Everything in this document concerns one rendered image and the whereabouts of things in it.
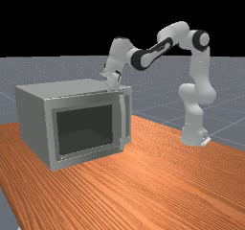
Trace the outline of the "grey microwave oven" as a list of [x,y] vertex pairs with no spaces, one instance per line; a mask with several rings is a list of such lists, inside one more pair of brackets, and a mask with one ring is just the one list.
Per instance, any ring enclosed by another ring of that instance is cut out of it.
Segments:
[[132,88],[100,80],[15,87],[21,139],[52,171],[123,151],[131,142]]

